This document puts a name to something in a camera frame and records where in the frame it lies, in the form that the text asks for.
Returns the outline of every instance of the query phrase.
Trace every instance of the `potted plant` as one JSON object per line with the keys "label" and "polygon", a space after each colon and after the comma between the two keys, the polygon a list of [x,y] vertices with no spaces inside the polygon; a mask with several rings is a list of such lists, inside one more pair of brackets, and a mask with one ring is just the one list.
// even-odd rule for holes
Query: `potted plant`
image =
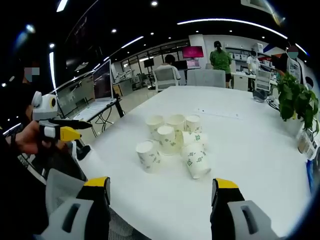
{"label": "potted plant", "polygon": [[[307,129],[312,131],[314,117],[318,113],[319,105],[315,93],[298,83],[296,78],[288,72],[280,79],[277,89],[279,91],[279,111],[282,119],[285,122],[288,120],[294,121],[291,134],[295,136],[298,134],[302,122],[304,122],[305,131]],[[317,120],[315,122],[316,127],[313,133],[318,133],[319,123]]]}

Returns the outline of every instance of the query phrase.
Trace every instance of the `white paper cup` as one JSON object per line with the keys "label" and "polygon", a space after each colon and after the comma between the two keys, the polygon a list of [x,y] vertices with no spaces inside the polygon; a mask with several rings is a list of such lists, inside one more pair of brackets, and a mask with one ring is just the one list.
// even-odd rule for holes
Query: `white paper cup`
{"label": "white paper cup", "polygon": [[187,132],[201,133],[202,126],[198,115],[190,115],[185,118],[185,130]]}
{"label": "white paper cup", "polygon": [[160,115],[153,115],[145,121],[145,124],[149,128],[152,138],[159,141],[159,134],[157,131],[159,127],[165,125],[164,118]]}
{"label": "white paper cup", "polygon": [[147,173],[156,171],[161,163],[161,157],[157,151],[156,144],[151,141],[143,141],[135,148],[136,153],[140,158],[140,163]]}
{"label": "white paper cup", "polygon": [[173,155],[179,151],[176,141],[175,129],[172,126],[158,128],[160,151],[164,155]]}
{"label": "white paper cup", "polygon": [[183,131],[182,132],[183,146],[187,146],[193,143],[200,143],[204,147],[208,143],[208,135],[205,133],[195,133],[191,131]]}
{"label": "white paper cup", "polygon": [[177,143],[182,146],[182,131],[186,128],[186,118],[181,114],[172,115],[166,122],[167,125],[174,128]]}
{"label": "white paper cup", "polygon": [[211,171],[202,144],[192,143],[183,147],[181,156],[194,179],[198,179]]}

